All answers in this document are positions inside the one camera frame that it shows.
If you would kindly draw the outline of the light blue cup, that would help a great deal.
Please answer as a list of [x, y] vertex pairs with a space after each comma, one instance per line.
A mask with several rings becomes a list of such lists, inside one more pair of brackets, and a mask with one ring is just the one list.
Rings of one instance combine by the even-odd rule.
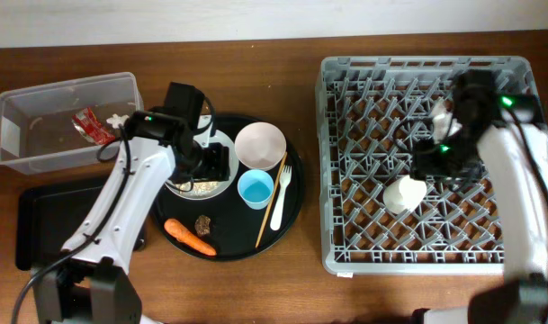
[[238, 194], [249, 208], [262, 210], [271, 201], [274, 180], [266, 171], [252, 169], [241, 175], [237, 188]]

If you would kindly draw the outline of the white paper cup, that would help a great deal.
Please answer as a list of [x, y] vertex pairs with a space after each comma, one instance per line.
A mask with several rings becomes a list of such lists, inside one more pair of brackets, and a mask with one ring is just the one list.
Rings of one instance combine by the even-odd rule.
[[427, 183], [415, 180], [409, 175], [397, 179], [388, 185], [383, 192], [383, 203], [387, 210], [394, 214], [412, 212], [427, 194]]

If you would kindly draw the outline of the wooden chopstick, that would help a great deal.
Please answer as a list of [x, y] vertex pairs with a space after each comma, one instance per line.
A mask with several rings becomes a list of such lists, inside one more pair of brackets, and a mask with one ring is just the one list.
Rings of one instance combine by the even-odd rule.
[[270, 214], [273, 202], [274, 202], [274, 196], [275, 196], [275, 193], [276, 193], [278, 185], [279, 185], [280, 177], [281, 177], [283, 168], [285, 166], [287, 156], [288, 156], [288, 152], [286, 151], [283, 155], [283, 158], [282, 158], [281, 162], [280, 162], [278, 172], [277, 172], [277, 175], [276, 175], [275, 180], [274, 180], [273, 193], [272, 193], [271, 199], [270, 199], [270, 201], [267, 204], [266, 209], [265, 209], [265, 214], [264, 214], [264, 217], [262, 219], [261, 227], [260, 227], [260, 230], [258, 232], [257, 239], [256, 239], [255, 248], [259, 247], [260, 242], [261, 242], [261, 238], [263, 237], [263, 234], [264, 234], [264, 231], [265, 231], [265, 225], [267, 223], [267, 220], [268, 220], [268, 217], [269, 217], [269, 214]]

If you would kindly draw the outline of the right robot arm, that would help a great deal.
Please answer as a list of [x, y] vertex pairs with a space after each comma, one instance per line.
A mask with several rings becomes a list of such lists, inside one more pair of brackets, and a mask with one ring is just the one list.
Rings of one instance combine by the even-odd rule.
[[467, 306], [416, 310], [415, 323], [548, 323], [548, 129], [539, 99], [499, 92], [489, 70], [452, 82], [452, 120], [461, 124], [411, 151], [410, 174], [467, 179], [480, 160], [495, 194], [505, 252], [504, 283]]

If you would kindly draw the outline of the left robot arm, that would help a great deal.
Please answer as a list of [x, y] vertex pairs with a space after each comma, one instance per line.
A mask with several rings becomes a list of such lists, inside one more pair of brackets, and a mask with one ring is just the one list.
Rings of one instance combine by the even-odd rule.
[[27, 293], [42, 323], [149, 323], [128, 277], [134, 243], [157, 193], [172, 182], [229, 179], [215, 115], [158, 107], [120, 125], [120, 150], [92, 209], [63, 244], [58, 260], [33, 273], [13, 306], [17, 322]]

